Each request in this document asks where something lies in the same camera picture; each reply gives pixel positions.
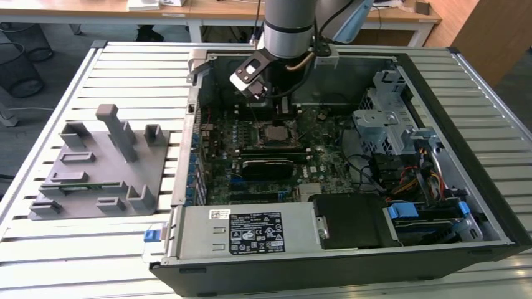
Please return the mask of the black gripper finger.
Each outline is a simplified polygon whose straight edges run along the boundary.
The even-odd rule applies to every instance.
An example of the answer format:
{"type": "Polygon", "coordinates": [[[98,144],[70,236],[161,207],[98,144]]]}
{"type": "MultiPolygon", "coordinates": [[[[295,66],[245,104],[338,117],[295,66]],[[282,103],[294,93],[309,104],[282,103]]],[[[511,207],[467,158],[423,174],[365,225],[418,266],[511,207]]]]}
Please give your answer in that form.
{"type": "Polygon", "coordinates": [[[290,96],[283,96],[273,100],[274,104],[274,119],[287,120],[291,117],[291,103],[290,96]]]}

